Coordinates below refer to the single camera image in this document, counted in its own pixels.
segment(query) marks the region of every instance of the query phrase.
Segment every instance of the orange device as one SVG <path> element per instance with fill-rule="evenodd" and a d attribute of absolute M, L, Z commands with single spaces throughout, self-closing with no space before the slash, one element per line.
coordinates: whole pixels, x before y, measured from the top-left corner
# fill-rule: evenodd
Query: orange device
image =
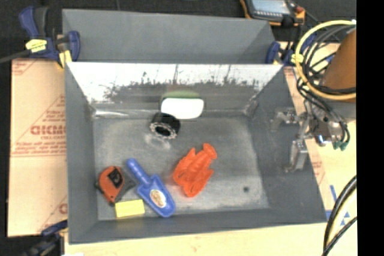
<path fill-rule="evenodd" d="M 95 186 L 103 193 L 109 203 L 116 203 L 122 195 L 136 184 L 116 166 L 105 168 L 99 175 Z"/>
<path fill-rule="evenodd" d="M 194 197 L 205 187 L 213 175 L 214 171 L 209 166 L 216 158 L 216 150 L 209 143 L 204 143 L 203 150 L 197 154 L 193 147 L 187 156 L 179 161 L 173 171 L 173 180 L 183 187 L 188 197 Z"/>
<path fill-rule="evenodd" d="M 305 10 L 288 0 L 240 0 L 245 17 L 267 20 L 271 26 L 297 27 L 305 22 Z"/>

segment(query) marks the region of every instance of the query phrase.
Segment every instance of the gray bin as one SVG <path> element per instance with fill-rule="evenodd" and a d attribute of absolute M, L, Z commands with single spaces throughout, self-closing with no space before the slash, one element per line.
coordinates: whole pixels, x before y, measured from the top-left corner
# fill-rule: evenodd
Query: gray bin
<path fill-rule="evenodd" d="M 70 243 L 326 221 L 309 161 L 283 170 L 299 127 L 270 130 L 275 109 L 293 103 L 282 68 L 263 64 L 273 42 L 266 22 L 64 10 L 63 23 L 82 40 L 81 59 L 65 72 Z M 149 123 L 164 94 L 180 90 L 203 98 L 203 113 L 181 121 L 175 139 L 159 139 Z M 187 198 L 171 174 L 204 142 L 218 153 L 215 173 Z M 129 158 L 160 175 L 173 216 L 146 206 L 143 216 L 115 219 L 94 183 L 109 165 L 129 174 Z M 123 196 L 136 198 L 134 189 Z"/>

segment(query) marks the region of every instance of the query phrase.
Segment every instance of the yellow sponge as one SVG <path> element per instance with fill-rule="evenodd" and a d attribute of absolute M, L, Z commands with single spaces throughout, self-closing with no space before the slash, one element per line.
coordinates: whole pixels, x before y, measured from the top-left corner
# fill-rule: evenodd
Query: yellow sponge
<path fill-rule="evenodd" d="M 144 202 L 140 200 L 119 201 L 115 204 L 117 218 L 143 215 L 145 213 Z"/>

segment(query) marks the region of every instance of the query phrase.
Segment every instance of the metal bracket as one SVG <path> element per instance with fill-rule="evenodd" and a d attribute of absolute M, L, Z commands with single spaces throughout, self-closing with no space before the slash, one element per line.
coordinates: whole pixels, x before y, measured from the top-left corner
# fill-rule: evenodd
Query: metal bracket
<path fill-rule="evenodd" d="M 282 122 L 286 124 L 300 124 L 296 140 L 292 141 L 290 148 L 289 164 L 284 166 L 286 172 L 302 170 L 307 160 L 308 149 L 305 145 L 305 139 L 312 137 L 307 132 L 310 125 L 311 116 L 308 113 L 297 115 L 292 107 L 277 108 L 273 120 L 271 120 L 271 131 L 276 131 Z"/>

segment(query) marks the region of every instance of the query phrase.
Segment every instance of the trowel handle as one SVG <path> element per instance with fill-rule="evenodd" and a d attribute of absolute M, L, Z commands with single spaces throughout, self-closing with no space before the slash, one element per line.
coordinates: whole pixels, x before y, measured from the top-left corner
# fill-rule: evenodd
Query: trowel handle
<path fill-rule="evenodd" d="M 131 170 L 132 174 L 139 180 L 140 183 L 148 186 L 152 183 L 151 178 L 143 170 L 140 164 L 134 158 L 127 160 L 127 167 Z"/>

